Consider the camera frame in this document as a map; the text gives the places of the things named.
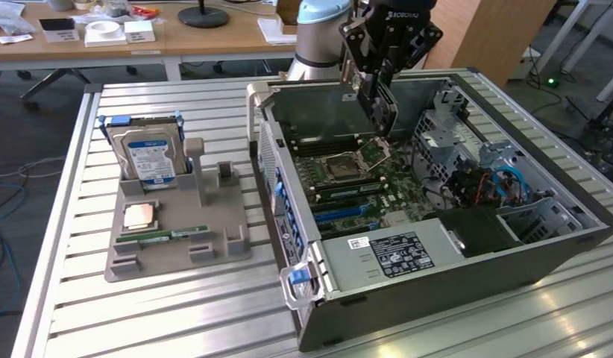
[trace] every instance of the blue cable on floor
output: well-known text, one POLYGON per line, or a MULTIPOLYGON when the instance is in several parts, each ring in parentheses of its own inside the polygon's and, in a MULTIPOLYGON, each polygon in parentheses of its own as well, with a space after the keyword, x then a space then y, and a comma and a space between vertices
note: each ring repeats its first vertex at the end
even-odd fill
POLYGON ((15 258, 12 257, 12 251, 9 250, 9 245, 1 240, 1 238, 0 238, 0 244, 4 247, 5 254, 8 256, 9 268, 12 269, 12 273, 15 275, 15 283, 16 283, 16 286, 17 286, 17 289, 15 290, 15 293, 13 293, 12 297, 9 298, 8 303, 0 309, 0 314, 1 314, 1 312, 8 310, 9 306, 15 303, 15 301, 19 298, 19 295, 21 293, 21 279, 19 277, 17 267, 15 265, 15 258))
POLYGON ((19 189, 19 191, 21 192, 21 199, 19 200, 17 204, 13 206, 13 208, 11 210, 8 210, 5 213, 1 214, 0 216, 0 220, 5 219, 5 217, 8 217, 9 214, 12 214, 20 207, 21 205, 24 204, 24 201, 25 201, 25 188, 21 186, 21 185, 15 185, 15 184, 3 184, 0 183, 0 187, 1 188, 15 188, 15 189, 19 189))
MULTIPOLYGON (((25 188, 23 186, 20 186, 20 185, 3 184, 3 183, 0 183, 0 187, 1 188, 15 188, 15 189, 19 189, 19 191, 21 192, 21 199, 17 202, 17 204, 13 206, 12 209, 7 210, 7 212, 0 215, 0 220, 3 220, 24 204, 24 201, 25 201, 25 188)), ((9 268, 12 269, 12 272, 13 272, 15 285, 16 285, 15 293, 13 293, 12 297, 9 298, 8 302, 5 303, 4 307, 0 309, 0 315, 1 315, 1 313, 8 310, 8 308, 12 306, 12 304, 19 299, 19 295, 21 294, 21 278, 19 277, 17 267, 15 265, 15 258, 13 258, 13 255, 12 255, 12 251, 9 249, 9 245, 4 240, 1 240, 1 238, 0 238, 0 245, 3 246, 3 250, 4 250, 5 255, 8 257, 9 268)))

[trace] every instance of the table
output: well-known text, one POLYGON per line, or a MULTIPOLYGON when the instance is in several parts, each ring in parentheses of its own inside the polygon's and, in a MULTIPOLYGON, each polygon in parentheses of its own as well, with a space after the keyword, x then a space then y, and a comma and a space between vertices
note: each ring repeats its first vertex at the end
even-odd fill
MULTIPOLYGON (((462 72, 502 115, 613 213, 613 184, 481 75, 462 72)), ((613 237, 535 285, 382 330, 296 351, 247 150, 242 78, 109 84, 84 94, 21 317, 13 357, 569 357, 613 354, 613 237), (97 115, 182 111, 206 140, 203 165, 240 174, 252 258, 120 283, 103 268, 119 165, 97 115)), ((498 129, 473 106, 470 121, 498 129)))
MULTIPOLYGON (((83 11, 56 12, 47 4, 28 3, 23 17, 37 27, 39 32, 31 41, 0 44, 0 71, 162 64, 166 67, 168 81, 179 81, 182 77, 178 65, 184 62, 294 57, 294 46, 272 46, 264 41, 258 28, 258 15, 224 9, 230 15, 228 24, 220 28, 198 29, 178 21, 178 11, 194 4, 144 6, 156 7, 162 11, 160 17, 166 20, 164 23, 154 25, 155 42, 85 48, 83 41, 47 43, 37 21, 44 18, 69 17, 83 11)), ((272 12, 272 7, 262 4, 238 6, 266 13, 272 12)), ((80 38, 84 38, 83 25, 80 38)))

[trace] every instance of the wall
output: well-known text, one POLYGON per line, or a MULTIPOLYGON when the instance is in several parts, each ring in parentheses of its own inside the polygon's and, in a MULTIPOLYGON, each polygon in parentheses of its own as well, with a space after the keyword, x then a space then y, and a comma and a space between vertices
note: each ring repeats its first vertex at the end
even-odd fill
MULTIPOLYGON (((608 6, 605 5, 592 5, 586 10, 585 14, 581 17, 581 20, 578 21, 578 24, 589 28, 592 24, 594 23, 597 17, 600 14, 605 11, 608 6)), ((574 7, 562 7, 561 11, 558 12, 560 15, 569 17, 569 14, 574 10, 574 7)), ((605 27, 604 32, 601 33, 602 36, 605 36, 609 40, 613 41, 613 18, 609 23, 609 25, 605 27)))

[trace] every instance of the motherboard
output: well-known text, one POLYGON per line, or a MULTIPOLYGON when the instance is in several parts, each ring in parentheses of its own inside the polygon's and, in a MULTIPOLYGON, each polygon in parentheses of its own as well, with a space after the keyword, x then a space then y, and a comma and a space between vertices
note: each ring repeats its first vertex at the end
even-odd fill
POLYGON ((413 174, 406 145, 355 136, 316 147, 295 146, 292 154, 323 239, 417 222, 435 211, 413 174))

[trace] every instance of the cpu chip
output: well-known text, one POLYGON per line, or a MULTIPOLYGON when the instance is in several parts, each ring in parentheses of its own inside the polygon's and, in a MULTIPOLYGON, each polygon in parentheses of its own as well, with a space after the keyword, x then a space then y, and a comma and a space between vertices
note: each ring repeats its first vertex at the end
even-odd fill
POLYGON ((349 180, 361 177, 359 165, 350 155, 327 158, 326 167, 336 180, 349 180))

